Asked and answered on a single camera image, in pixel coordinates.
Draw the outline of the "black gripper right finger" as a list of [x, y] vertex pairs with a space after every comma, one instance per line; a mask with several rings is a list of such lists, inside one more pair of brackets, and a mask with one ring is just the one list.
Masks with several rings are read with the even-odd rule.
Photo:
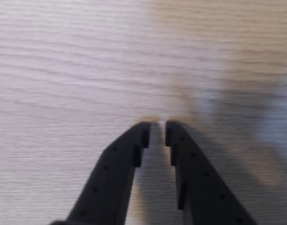
[[256, 224], [179, 122], [166, 122], [165, 145], [175, 168], [177, 208], [185, 225]]

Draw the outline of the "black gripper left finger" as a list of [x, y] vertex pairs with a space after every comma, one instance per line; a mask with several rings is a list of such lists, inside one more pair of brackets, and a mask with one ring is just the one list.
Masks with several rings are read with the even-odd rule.
[[102, 152], [68, 217], [53, 224], [123, 225], [150, 130], [151, 123], [139, 122], [113, 141]]

